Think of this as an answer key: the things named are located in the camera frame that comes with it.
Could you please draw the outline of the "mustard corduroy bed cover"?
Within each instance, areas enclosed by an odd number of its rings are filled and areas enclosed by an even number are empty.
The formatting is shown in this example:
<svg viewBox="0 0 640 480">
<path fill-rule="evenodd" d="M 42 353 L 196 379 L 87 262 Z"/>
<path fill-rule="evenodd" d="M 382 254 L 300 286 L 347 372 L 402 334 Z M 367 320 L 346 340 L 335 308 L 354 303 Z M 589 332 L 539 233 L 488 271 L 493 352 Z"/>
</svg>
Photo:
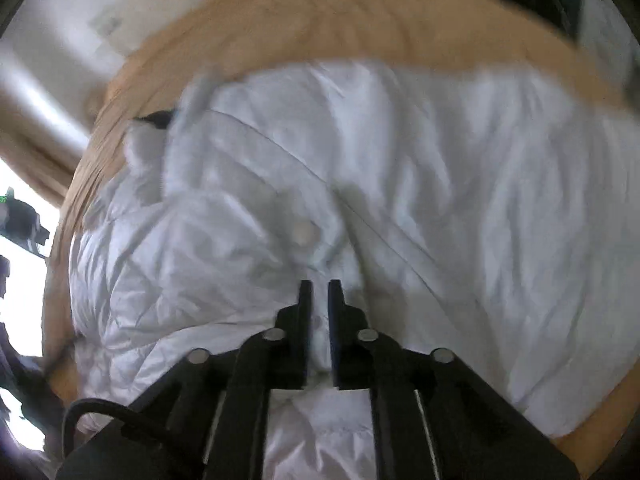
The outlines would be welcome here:
<svg viewBox="0 0 640 480">
<path fill-rule="evenodd" d="M 89 207 L 125 166 L 133 122 L 166 130 L 183 93 L 204 78 L 240 81 L 285 66 L 336 62 L 444 75 L 528 67 L 576 98 L 634 116 L 579 51 L 498 0 L 210 0 L 149 39 L 108 86 L 53 244 L 46 349 L 81 335 L 72 317 L 70 253 Z M 76 352 L 84 340 L 52 380 L 65 402 L 83 397 Z M 615 450 L 638 406 L 639 360 L 575 430 L 544 435 L 588 478 Z"/>
</svg>

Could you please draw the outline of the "beige curtain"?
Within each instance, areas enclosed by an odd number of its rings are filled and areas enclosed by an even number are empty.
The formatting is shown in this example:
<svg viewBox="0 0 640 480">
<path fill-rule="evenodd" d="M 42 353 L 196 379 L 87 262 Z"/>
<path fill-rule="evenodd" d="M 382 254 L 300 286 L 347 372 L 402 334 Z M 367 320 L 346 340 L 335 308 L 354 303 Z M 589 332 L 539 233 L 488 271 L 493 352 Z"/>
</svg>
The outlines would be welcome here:
<svg viewBox="0 0 640 480">
<path fill-rule="evenodd" d="M 1 103 L 1 159 L 53 206 L 62 206 L 83 151 L 53 139 Z"/>
</svg>

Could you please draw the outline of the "white puffer down jacket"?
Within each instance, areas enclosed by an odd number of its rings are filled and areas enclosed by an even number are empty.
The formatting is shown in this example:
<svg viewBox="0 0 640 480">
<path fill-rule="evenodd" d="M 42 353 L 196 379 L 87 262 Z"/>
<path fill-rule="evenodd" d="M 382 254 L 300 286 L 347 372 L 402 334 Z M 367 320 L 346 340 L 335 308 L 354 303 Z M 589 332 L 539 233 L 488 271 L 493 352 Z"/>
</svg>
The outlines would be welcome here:
<svg viewBox="0 0 640 480">
<path fill-rule="evenodd" d="M 204 78 L 70 253 L 80 393 L 127 404 L 314 284 L 311 381 L 278 396 L 270 479 L 370 479 L 362 392 L 329 384 L 326 285 L 404 347 L 451 349 L 543 434 L 575 430 L 639 359 L 639 124 L 528 67 L 373 62 Z"/>
</svg>

